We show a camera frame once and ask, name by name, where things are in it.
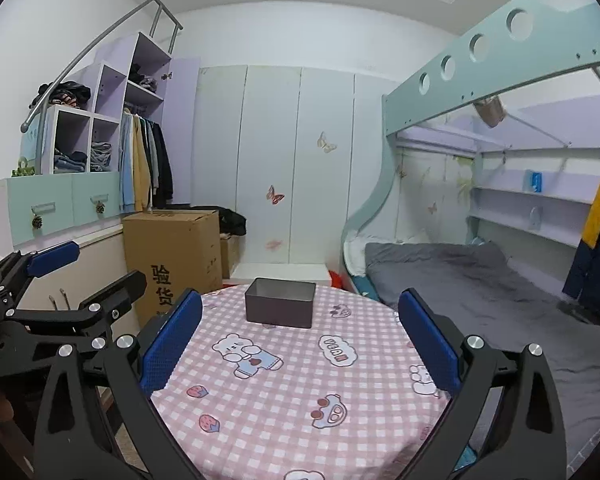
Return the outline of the purple cubby shelf unit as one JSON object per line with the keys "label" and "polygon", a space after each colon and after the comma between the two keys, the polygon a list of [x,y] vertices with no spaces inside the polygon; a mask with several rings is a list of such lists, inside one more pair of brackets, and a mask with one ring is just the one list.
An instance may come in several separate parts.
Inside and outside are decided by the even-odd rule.
{"label": "purple cubby shelf unit", "polygon": [[21,154],[39,174],[58,174],[56,152],[90,156],[98,141],[115,151],[125,107],[153,120],[161,116],[171,64],[171,55],[144,32],[103,44],[92,64],[68,76],[89,88],[90,98],[78,106],[49,102],[42,107],[22,140]]}

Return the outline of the hanging clothes row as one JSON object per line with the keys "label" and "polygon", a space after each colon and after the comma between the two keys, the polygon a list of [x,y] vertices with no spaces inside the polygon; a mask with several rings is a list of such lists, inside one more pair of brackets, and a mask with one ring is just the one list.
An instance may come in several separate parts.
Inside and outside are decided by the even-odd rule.
{"label": "hanging clothes row", "polygon": [[158,122],[123,110],[118,154],[122,214],[163,209],[173,198],[173,174]]}

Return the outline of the dark grey storage box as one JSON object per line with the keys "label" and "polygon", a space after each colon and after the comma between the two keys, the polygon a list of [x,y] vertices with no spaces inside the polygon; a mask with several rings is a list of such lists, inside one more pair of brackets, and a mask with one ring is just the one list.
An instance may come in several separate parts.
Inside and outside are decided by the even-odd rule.
{"label": "dark grey storage box", "polygon": [[316,285],[256,278],[245,292],[245,316],[251,323],[311,328]]}

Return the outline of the black clothes heap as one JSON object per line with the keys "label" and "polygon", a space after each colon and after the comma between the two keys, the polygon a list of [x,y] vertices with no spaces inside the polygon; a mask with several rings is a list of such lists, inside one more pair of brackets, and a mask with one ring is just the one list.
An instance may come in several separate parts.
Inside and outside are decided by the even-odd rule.
{"label": "black clothes heap", "polygon": [[220,233],[230,236],[245,236],[247,233],[247,219],[238,212],[224,208],[216,208],[219,216]]}

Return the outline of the large cardboard box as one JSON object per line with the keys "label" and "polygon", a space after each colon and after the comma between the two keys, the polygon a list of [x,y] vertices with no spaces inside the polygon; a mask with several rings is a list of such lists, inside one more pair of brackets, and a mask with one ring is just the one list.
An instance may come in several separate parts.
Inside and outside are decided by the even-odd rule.
{"label": "large cardboard box", "polygon": [[219,214],[212,210],[154,210],[122,221],[126,267],[147,286],[134,304],[139,326],[170,310],[185,289],[222,287]]}

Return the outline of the white pillow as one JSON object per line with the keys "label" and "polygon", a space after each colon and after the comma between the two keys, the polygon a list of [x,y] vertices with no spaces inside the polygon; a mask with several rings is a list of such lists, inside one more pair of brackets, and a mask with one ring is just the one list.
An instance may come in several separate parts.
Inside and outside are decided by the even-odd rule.
{"label": "white pillow", "polygon": [[352,276],[366,274],[365,247],[368,244],[424,244],[429,243],[429,236],[425,231],[419,231],[407,238],[385,238],[373,234],[349,234],[343,242],[343,261]]}

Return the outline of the mint green bunk bed frame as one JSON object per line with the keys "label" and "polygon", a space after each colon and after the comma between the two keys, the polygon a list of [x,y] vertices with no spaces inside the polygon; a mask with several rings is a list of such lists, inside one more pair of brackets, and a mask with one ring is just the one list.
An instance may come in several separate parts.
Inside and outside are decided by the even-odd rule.
{"label": "mint green bunk bed frame", "polygon": [[538,0],[512,0],[458,37],[438,58],[381,100],[381,165],[368,199],[346,221],[342,247],[372,222],[385,205],[396,173],[394,152],[400,133],[413,128],[515,151],[493,136],[437,124],[437,118],[466,106],[485,110],[482,121],[498,131],[508,120],[550,140],[554,150],[577,145],[542,122],[507,108],[498,100],[506,92],[544,80],[589,70],[600,82],[600,6],[590,3],[559,11]]}

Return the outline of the small cardboard box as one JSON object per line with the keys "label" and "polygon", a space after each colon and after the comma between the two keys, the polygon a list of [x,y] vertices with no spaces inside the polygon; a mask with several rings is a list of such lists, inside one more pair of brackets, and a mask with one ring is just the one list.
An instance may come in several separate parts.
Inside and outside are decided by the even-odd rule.
{"label": "small cardboard box", "polygon": [[222,233],[220,235],[222,278],[230,278],[239,263],[242,252],[242,238]]}

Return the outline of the mint green drawer cabinet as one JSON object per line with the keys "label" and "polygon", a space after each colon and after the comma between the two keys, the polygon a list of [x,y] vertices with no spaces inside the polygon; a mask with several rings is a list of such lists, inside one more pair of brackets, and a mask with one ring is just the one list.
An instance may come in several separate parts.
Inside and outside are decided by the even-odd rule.
{"label": "mint green drawer cabinet", "polygon": [[120,212],[116,172],[0,180],[0,255],[111,228],[120,222]]}

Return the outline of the pink checkered tablecloth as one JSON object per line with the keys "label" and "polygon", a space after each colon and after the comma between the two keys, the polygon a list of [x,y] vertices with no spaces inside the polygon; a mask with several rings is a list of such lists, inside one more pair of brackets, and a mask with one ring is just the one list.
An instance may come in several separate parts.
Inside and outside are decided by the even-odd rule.
{"label": "pink checkered tablecloth", "polygon": [[317,287],[307,329],[248,322],[242,286],[202,304],[151,400],[209,479],[392,479],[448,403],[379,302]]}

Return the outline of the grey bed sheet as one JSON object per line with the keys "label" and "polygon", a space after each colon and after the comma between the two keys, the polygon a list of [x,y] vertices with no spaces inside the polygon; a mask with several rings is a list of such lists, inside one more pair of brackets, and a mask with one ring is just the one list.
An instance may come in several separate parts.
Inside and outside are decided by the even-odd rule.
{"label": "grey bed sheet", "polygon": [[584,464],[600,442],[600,326],[574,318],[568,304],[516,273],[492,243],[370,243],[365,271],[390,308],[414,288],[434,313],[494,348],[539,344],[562,408],[568,474]]}

